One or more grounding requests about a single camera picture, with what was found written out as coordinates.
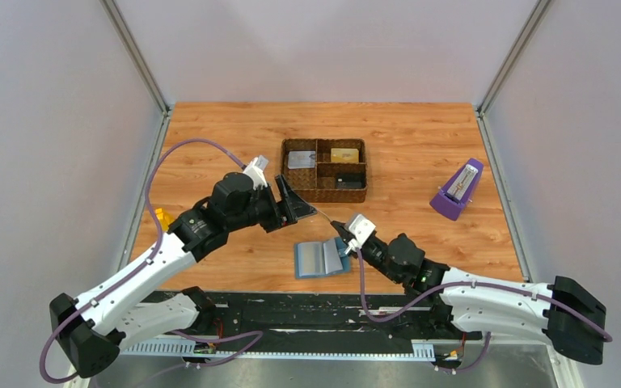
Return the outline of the teal leather card holder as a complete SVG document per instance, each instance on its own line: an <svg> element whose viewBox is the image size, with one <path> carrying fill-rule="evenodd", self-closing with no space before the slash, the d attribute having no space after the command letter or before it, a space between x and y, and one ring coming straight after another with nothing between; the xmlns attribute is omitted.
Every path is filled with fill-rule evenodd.
<svg viewBox="0 0 621 388"><path fill-rule="evenodd" d="M351 263L345 254L346 248L341 238L295 244L295 278L323 278L349 272Z"/></svg>

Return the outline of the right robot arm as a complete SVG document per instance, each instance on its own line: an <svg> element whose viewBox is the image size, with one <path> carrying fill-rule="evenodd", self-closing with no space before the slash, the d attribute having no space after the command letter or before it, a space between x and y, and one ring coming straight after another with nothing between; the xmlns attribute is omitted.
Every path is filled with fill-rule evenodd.
<svg viewBox="0 0 621 388"><path fill-rule="evenodd" d="M548 344L582 364L602 364L604 345L612 341L606 307L576 280L556 276L551 283L526 283L478 276L428 259L405 233L382 241L361 214L330 224L361 268L371 266L402 286L412 303L430 303L434 334L513 335Z"/></svg>

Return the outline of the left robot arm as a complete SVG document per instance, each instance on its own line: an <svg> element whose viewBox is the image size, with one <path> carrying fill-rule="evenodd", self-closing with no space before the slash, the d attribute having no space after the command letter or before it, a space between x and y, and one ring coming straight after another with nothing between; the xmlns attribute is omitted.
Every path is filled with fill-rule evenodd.
<svg viewBox="0 0 621 388"><path fill-rule="evenodd" d="M210 196L181 213L128 266L77 297L56 296L49 303L52 334L46 344L57 343L75 376L89 378L111 365L121 350L153 336L188 327L197 334L209 332L216 314L197 287L137 318L131 314L166 280L226 245L231 233L251 226L271 233L316 213L284 176L277 175L275 182L279 200L264 179L226 174Z"/></svg>

